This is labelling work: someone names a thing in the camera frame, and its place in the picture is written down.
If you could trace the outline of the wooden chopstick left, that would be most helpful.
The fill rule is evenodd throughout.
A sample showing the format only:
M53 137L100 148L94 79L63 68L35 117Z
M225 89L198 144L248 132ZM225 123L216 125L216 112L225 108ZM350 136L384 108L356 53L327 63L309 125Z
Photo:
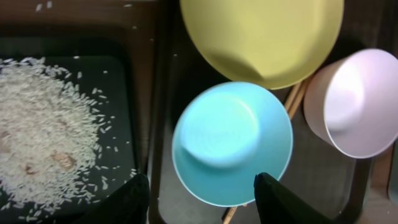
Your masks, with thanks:
M290 108L293 105L293 102L295 100L295 97L297 96L297 93L300 90L301 85L302 85L302 83L298 83L298 84L296 84L296 85L294 85L292 87L292 89L291 89L291 91L290 91L290 93L289 93L289 95L288 95L288 97L287 97L287 99L286 99L286 101L284 103L285 110L288 112L290 118L292 118L292 115L290 114ZM229 224L230 223L230 221L231 221L233 215L235 214L236 210L237 210L237 207L231 207L231 208L227 209L227 211L226 211L226 213L225 213L225 215L224 215L224 217L222 219L223 224Z

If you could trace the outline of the brown serving tray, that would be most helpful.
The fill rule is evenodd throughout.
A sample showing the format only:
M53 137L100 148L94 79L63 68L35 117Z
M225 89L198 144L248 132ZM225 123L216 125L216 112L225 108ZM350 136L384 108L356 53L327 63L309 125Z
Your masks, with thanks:
M222 207L192 196L172 163L172 135L186 106L207 88L223 83L199 54L183 24L178 1L161 8L159 65L155 79L148 177L151 181L149 223L220 223ZM397 2L346 1L341 34L328 62L367 47L397 53ZM318 138L299 108L292 120L294 151L282 184L325 216L354 223L369 197L374 159L344 156Z

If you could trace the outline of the yellow plate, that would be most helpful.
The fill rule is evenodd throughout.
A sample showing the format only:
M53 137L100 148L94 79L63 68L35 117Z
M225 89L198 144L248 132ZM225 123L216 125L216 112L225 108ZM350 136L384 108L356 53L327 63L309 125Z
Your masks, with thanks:
M344 0L181 0L201 56L233 81L267 89L309 77L340 33Z

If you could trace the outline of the wooden chopstick right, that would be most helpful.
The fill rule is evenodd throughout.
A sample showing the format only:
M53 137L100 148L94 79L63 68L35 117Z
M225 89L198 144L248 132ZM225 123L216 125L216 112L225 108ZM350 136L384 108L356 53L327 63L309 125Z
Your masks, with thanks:
M312 78L313 77L310 76L308 79L306 79L306 80L301 82L302 85L300 87L300 90L298 91L297 96L295 97L295 100L293 102L293 105L290 108L290 114L292 115L292 118L294 117L298 107L300 106L300 104L301 104L301 102L302 102L302 100L304 98L305 92L306 92L306 90L308 88L308 85L310 84Z

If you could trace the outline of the pink white bowl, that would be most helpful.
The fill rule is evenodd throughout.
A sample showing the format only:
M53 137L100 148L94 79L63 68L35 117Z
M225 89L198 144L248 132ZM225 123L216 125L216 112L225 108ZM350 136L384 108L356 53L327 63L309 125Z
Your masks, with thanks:
M342 154L365 159L397 139L397 58L360 50L319 70L303 112L310 129Z

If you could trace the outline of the wooden chopstick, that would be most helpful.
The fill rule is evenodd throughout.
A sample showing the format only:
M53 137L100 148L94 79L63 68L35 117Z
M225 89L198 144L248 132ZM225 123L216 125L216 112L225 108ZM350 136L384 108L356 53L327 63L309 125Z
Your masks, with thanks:
M300 104L301 104L301 102L302 102L302 100L304 98L305 92L306 92L306 90L308 88L308 85L310 84L312 78L313 77L310 76L308 79L306 79L306 80L301 82L302 85L300 87L300 90L298 91L297 96L295 97L295 100L293 102L293 105L290 108L290 114L292 115L292 118L294 117L298 107L300 106Z
M288 95L288 97L287 97L287 99L286 99L286 101L284 103L285 110L288 112L290 118L292 118L292 115L290 114L290 108L293 105L293 102L295 100L295 97L297 96L297 93L300 90L301 85L302 85L302 83L298 83L298 84L296 84L296 85L294 85L292 87L292 89L291 89L291 91L290 91L290 93L289 93L289 95ZM233 215L235 214L236 210L237 210L237 207L231 207L231 208L227 209L227 211L226 211L226 213L225 213L225 215L224 215L224 217L222 219L223 224L229 224L230 223L230 221L231 221Z

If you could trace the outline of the blue bowl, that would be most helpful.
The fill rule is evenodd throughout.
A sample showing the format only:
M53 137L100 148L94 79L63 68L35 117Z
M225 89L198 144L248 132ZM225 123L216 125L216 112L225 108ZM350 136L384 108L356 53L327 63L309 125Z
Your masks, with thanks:
M197 199L217 207L254 201L254 177L280 180L294 135L280 100L247 82L226 82L200 93L184 109L172 138L174 169Z

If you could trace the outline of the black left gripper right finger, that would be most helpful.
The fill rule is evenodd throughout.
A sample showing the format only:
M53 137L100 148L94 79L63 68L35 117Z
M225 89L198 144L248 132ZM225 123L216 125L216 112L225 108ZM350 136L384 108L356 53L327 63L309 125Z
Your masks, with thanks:
M333 223L266 172L255 176L254 196L262 224Z

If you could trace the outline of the pile of rice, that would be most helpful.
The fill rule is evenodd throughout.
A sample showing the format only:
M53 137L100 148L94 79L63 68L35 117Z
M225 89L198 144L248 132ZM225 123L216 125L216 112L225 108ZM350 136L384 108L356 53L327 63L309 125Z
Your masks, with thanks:
M37 223L74 199L91 203L105 116L71 71L45 58L1 61L1 222Z

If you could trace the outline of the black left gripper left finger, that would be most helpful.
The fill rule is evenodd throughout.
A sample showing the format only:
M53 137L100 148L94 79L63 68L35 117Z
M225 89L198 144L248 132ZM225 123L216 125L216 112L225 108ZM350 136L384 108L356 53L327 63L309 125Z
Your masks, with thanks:
M145 224L150 204L149 180L137 174L76 224Z

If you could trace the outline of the black waste tray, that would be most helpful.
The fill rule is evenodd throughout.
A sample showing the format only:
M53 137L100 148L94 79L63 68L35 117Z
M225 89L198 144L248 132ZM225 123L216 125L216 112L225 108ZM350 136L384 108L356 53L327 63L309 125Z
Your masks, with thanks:
M95 108L105 116L99 132L101 157L84 175L87 189L94 193L91 203L74 199L65 202L53 215L39 214L37 223L72 223L95 208L140 170L136 141L136 114L131 85L131 64L123 48L101 38L3 37L1 58L21 60L45 57L47 65L71 71L68 78L79 91L98 100Z

